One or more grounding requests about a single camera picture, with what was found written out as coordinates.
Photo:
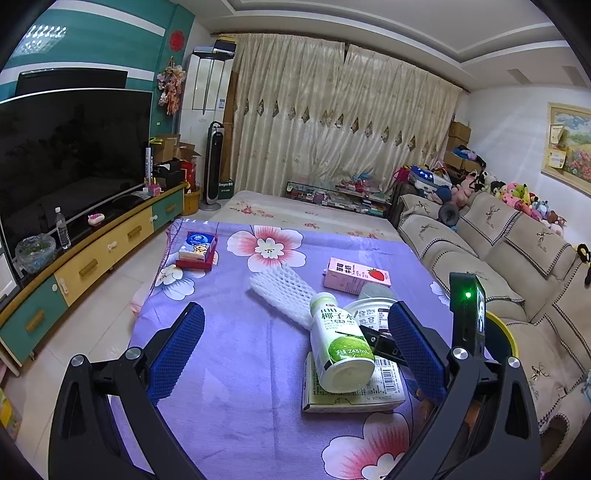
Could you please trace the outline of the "clear water bottle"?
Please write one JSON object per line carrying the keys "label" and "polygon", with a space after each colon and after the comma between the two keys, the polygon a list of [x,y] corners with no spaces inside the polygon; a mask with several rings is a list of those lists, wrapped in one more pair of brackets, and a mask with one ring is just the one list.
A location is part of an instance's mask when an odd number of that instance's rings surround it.
{"label": "clear water bottle", "polygon": [[65,216],[61,212],[60,207],[56,207],[54,211],[56,214],[56,231],[58,234],[61,248],[63,250],[68,250],[71,247],[71,240],[69,237]]}

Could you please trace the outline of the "cardboard boxes stack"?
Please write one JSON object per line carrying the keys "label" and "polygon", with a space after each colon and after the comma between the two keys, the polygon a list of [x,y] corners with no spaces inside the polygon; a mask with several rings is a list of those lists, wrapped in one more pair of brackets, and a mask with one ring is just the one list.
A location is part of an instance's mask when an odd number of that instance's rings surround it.
{"label": "cardboard boxes stack", "polygon": [[482,172],[486,162],[469,146],[471,129],[469,126],[452,121],[448,131],[448,141],[444,161],[454,169],[468,172]]}

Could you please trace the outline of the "cream curtain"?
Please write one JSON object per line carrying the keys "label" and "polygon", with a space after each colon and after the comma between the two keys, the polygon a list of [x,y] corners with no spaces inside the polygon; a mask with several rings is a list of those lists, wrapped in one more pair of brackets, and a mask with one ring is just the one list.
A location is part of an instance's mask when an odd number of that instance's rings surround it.
{"label": "cream curtain", "polygon": [[230,176],[280,196],[287,181],[367,174],[383,192],[405,165],[433,165],[463,93],[405,61],[304,36],[236,37]]}

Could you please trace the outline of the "pile of plush toys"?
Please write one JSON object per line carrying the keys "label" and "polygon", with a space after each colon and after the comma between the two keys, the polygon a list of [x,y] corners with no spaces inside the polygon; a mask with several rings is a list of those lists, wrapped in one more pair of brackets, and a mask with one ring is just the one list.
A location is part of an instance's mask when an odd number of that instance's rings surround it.
{"label": "pile of plush toys", "polygon": [[[418,167],[412,169],[413,174],[419,172]],[[557,235],[564,236],[566,219],[552,210],[548,201],[537,196],[527,184],[505,183],[486,170],[473,170],[460,176],[459,179],[459,183],[451,185],[435,183],[434,187],[429,187],[426,183],[428,178],[420,172],[420,175],[415,178],[415,188],[418,195],[437,205],[451,204],[457,210],[467,207],[477,193],[489,193],[509,207],[541,222]]]}

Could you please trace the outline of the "pink strawberry milk carton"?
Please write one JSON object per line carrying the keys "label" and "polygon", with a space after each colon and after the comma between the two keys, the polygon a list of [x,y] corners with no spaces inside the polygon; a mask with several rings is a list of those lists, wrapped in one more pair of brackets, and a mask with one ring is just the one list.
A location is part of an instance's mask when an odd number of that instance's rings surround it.
{"label": "pink strawberry milk carton", "polygon": [[390,288],[391,276],[387,270],[332,257],[325,268],[325,288],[349,294],[360,294],[366,284]]}

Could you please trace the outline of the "framed flower painting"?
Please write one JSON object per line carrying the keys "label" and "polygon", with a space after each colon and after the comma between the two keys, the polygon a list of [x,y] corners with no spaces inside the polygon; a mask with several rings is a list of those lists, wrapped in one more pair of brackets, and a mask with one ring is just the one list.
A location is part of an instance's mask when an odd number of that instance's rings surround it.
{"label": "framed flower painting", "polygon": [[541,172],[590,195],[590,109],[548,104]]}

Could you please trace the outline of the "black bin with yellow rim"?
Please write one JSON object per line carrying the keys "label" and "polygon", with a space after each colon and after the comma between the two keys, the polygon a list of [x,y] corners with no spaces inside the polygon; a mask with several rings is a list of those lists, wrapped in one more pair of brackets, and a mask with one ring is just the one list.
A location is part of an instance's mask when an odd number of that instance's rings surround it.
{"label": "black bin with yellow rim", "polygon": [[498,363],[506,361],[509,357],[520,357],[519,347],[512,332],[490,311],[486,311],[485,335],[486,349]]}

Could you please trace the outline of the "red and blue box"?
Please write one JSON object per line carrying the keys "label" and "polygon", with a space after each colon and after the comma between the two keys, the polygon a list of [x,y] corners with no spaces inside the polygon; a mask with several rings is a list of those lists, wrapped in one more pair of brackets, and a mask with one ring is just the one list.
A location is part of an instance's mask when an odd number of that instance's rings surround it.
{"label": "red and blue box", "polygon": [[189,232],[177,252],[175,265],[189,270],[211,271],[216,253],[217,237],[200,232]]}

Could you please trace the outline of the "black tower fan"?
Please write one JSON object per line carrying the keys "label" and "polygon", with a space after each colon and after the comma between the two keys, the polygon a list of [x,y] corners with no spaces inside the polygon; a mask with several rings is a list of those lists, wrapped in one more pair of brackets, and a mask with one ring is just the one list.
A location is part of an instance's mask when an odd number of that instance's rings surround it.
{"label": "black tower fan", "polygon": [[221,156],[224,139],[224,127],[221,122],[214,121],[208,127],[206,154],[204,164],[204,183],[200,200],[201,210],[217,210],[219,176],[221,176]]}

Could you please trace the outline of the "glass ashtray bowl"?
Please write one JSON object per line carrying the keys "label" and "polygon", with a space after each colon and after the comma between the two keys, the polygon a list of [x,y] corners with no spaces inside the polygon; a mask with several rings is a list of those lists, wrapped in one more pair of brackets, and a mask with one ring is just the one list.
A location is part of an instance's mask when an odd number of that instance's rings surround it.
{"label": "glass ashtray bowl", "polygon": [[21,240],[15,249],[19,265],[28,273],[43,270],[56,257],[56,242],[52,236],[39,234]]}

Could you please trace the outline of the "green white drink bottle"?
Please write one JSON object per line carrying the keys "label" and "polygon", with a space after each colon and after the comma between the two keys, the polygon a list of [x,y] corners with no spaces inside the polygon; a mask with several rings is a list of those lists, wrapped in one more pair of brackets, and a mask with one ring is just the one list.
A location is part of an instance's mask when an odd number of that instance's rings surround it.
{"label": "green white drink bottle", "polygon": [[358,323],[328,292],[310,302],[311,352],[322,389],[332,394],[356,392],[372,378],[376,361]]}

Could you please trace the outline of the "floral floor mat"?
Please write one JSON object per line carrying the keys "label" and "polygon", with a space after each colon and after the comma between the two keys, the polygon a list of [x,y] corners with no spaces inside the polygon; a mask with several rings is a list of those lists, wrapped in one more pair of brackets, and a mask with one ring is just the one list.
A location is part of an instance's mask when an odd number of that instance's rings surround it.
{"label": "floral floor mat", "polygon": [[235,194],[211,220],[402,241],[397,230],[386,219],[252,191]]}

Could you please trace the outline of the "beige sofa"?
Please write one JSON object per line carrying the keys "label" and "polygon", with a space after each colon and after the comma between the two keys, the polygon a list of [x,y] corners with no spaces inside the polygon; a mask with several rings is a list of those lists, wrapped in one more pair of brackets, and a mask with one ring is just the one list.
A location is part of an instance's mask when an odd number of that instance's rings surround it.
{"label": "beige sofa", "polygon": [[397,230],[444,290],[452,272],[474,274],[487,309],[512,333],[552,471],[582,439],[590,417],[590,266],[549,227],[492,195],[474,194],[454,228],[440,205],[407,194]]}

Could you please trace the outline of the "white foam fruit net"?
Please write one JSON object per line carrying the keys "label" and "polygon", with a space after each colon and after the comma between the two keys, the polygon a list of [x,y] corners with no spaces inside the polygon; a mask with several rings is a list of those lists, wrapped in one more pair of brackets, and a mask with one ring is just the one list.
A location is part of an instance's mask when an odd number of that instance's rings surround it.
{"label": "white foam fruit net", "polygon": [[311,298],[317,294],[290,266],[276,266],[250,277],[250,288],[305,330],[311,330]]}

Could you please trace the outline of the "black flat television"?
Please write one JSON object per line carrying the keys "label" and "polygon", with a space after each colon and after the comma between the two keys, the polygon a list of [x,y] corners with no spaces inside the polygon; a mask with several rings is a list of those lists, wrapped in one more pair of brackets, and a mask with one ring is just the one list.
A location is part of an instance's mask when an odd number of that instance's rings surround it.
{"label": "black flat television", "polygon": [[1,231],[6,249],[78,220],[144,181],[152,94],[71,88],[1,103]]}

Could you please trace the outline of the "purple floral tablecloth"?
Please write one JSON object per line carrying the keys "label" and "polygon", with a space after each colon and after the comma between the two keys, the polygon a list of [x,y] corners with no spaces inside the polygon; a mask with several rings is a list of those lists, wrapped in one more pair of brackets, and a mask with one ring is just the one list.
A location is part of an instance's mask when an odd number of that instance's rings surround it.
{"label": "purple floral tablecloth", "polygon": [[[217,237],[211,271],[175,265],[189,232]],[[387,270],[397,296],[449,338],[443,291],[404,243],[279,227],[177,220],[130,342],[142,346],[190,302],[204,309],[197,347],[158,409],[209,479],[383,479],[418,435],[416,384],[387,413],[318,414],[301,408],[310,335],[250,288],[256,254],[284,251],[322,289],[332,257]]]}

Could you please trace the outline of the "pink flower wall decoration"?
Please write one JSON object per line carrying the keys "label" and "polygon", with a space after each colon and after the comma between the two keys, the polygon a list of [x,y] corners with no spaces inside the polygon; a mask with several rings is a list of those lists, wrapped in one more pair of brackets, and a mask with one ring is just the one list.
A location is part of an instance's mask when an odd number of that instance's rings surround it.
{"label": "pink flower wall decoration", "polygon": [[156,76],[160,92],[158,105],[165,109],[167,116],[173,116],[179,110],[185,79],[186,72],[173,57],[169,58],[166,67]]}

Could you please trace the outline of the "low glass shelf with clutter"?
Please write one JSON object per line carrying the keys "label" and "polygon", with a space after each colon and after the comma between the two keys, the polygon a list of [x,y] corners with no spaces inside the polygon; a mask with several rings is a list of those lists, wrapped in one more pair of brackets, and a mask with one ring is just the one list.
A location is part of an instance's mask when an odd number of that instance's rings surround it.
{"label": "low glass shelf with clutter", "polygon": [[384,196],[359,193],[338,186],[329,188],[296,181],[287,181],[284,187],[284,196],[305,203],[378,218],[386,217],[391,207],[391,202]]}

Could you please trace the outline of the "white standing air conditioner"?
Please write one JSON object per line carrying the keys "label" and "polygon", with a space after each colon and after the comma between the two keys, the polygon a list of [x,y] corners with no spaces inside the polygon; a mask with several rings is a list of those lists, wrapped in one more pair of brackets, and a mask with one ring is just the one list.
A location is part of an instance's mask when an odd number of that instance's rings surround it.
{"label": "white standing air conditioner", "polygon": [[208,128],[223,120],[233,54],[214,47],[195,47],[186,64],[179,114],[180,140],[194,146],[194,182],[204,183]]}

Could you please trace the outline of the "green yellow TV cabinet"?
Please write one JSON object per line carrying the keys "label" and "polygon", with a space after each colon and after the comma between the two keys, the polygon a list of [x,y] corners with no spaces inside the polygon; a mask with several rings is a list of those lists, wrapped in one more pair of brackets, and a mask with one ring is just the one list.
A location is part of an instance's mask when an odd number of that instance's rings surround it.
{"label": "green yellow TV cabinet", "polygon": [[182,183],[100,226],[34,277],[1,311],[1,360],[19,376],[53,326],[103,275],[184,208]]}

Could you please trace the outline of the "white yogurt tub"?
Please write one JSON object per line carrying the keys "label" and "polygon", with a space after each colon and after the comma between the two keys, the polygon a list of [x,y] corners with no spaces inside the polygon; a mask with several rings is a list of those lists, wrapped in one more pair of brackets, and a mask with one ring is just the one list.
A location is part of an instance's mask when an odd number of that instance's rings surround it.
{"label": "white yogurt tub", "polygon": [[363,285],[358,299],[346,305],[345,310],[360,326],[388,332],[389,312],[397,301],[398,296],[390,287],[367,283]]}

